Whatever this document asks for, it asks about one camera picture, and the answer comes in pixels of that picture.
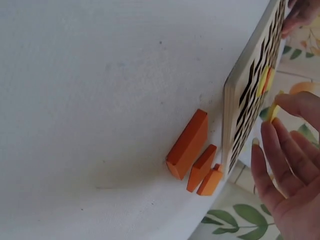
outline orange wooden block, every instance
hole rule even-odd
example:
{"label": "orange wooden block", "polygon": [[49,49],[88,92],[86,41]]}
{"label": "orange wooden block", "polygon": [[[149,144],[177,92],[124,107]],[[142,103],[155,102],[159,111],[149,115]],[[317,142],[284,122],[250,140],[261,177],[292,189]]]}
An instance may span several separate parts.
{"label": "orange wooden block", "polygon": [[210,144],[204,153],[193,164],[186,189],[193,192],[211,169],[217,147]]}
{"label": "orange wooden block", "polygon": [[198,109],[166,158],[166,165],[177,179],[184,179],[208,138],[208,114]]}
{"label": "orange wooden block", "polygon": [[216,187],[218,186],[220,180],[223,177],[223,173],[218,171],[220,165],[216,164],[213,169],[205,176],[202,181],[198,191],[196,193],[200,196],[211,196]]}

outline fingernail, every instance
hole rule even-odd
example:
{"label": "fingernail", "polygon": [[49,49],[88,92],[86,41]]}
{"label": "fingernail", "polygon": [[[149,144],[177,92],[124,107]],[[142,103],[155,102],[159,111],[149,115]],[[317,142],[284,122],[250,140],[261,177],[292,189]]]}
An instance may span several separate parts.
{"label": "fingernail", "polygon": [[260,146],[260,141],[259,141],[259,139],[257,138],[257,137],[255,137],[253,140],[252,140],[252,146],[253,145],[258,145],[258,146]]}

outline finger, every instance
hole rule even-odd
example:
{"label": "finger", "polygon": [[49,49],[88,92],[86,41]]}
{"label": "finger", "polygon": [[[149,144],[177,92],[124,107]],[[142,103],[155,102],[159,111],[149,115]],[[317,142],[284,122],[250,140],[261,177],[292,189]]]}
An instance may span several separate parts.
{"label": "finger", "polygon": [[282,37],[287,37],[294,29],[300,27],[302,21],[296,17],[287,17],[282,26]]}
{"label": "finger", "polygon": [[289,0],[288,8],[292,9],[292,7],[296,4],[297,0]]}
{"label": "finger", "polygon": [[265,156],[268,159],[278,187],[286,196],[293,196],[304,187],[304,184],[291,172],[280,147],[276,129],[271,123],[264,122],[261,125],[261,135]]}
{"label": "finger", "polygon": [[319,170],[291,138],[291,135],[279,118],[275,118],[272,124],[278,135],[281,149],[291,166],[292,171],[303,183],[309,185],[317,176],[319,176]]}
{"label": "finger", "polygon": [[313,162],[313,164],[320,169],[320,151],[308,139],[297,131],[290,132],[293,140],[298,144],[305,155]]}
{"label": "finger", "polygon": [[310,92],[280,94],[275,103],[289,114],[304,118],[317,131],[320,131],[320,98]]}
{"label": "finger", "polygon": [[251,171],[255,187],[261,201],[274,216],[277,206],[285,200],[273,184],[266,166],[264,153],[259,145],[253,144],[251,150]]}

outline yellow wooden piece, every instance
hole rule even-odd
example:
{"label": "yellow wooden piece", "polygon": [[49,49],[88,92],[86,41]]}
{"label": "yellow wooden piece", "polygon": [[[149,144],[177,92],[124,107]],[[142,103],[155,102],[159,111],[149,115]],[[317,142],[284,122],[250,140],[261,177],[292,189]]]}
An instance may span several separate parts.
{"label": "yellow wooden piece", "polygon": [[[281,90],[281,91],[279,91],[278,94],[283,94],[283,93],[284,93],[284,91]],[[273,102],[271,107],[268,110],[268,115],[266,117],[266,120],[268,122],[272,123],[272,121],[276,118],[279,110],[280,110],[280,107],[275,102]]]}
{"label": "yellow wooden piece", "polygon": [[262,91],[264,89],[267,76],[268,76],[269,67],[266,66],[262,72],[261,79],[259,81],[258,89],[256,90],[256,97],[260,97],[262,95]]}
{"label": "yellow wooden piece", "polygon": [[276,70],[274,68],[272,68],[270,71],[271,72],[270,72],[268,84],[266,86],[266,91],[270,90],[272,83],[274,82],[274,78],[275,78],[275,74],[276,74]]}

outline yellow puzzle piece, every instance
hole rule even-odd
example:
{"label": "yellow puzzle piece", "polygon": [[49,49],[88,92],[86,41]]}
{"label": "yellow puzzle piece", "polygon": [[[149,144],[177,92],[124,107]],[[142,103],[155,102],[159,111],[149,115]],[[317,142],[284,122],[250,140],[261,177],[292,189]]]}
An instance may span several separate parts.
{"label": "yellow puzzle piece", "polygon": [[264,89],[264,86],[265,86],[265,83],[266,83],[266,80],[267,80],[267,76],[268,76],[268,72],[269,72],[269,67],[266,66],[262,72],[262,75],[261,75],[261,79],[259,81],[259,85],[258,85],[258,88],[256,90],[256,97],[260,97],[263,93],[263,89]]}
{"label": "yellow puzzle piece", "polygon": [[260,97],[262,94],[264,94],[266,91],[270,90],[275,78],[275,74],[276,74],[276,71],[273,68],[268,66],[265,67],[265,69],[262,72],[258,88],[256,90],[257,98]]}
{"label": "yellow puzzle piece", "polygon": [[[281,91],[279,91],[278,94],[283,94],[283,93],[284,93],[284,91],[281,90]],[[268,115],[266,117],[266,120],[268,122],[272,123],[272,121],[276,118],[279,110],[280,110],[280,107],[275,102],[273,102],[271,107],[268,110]]]}

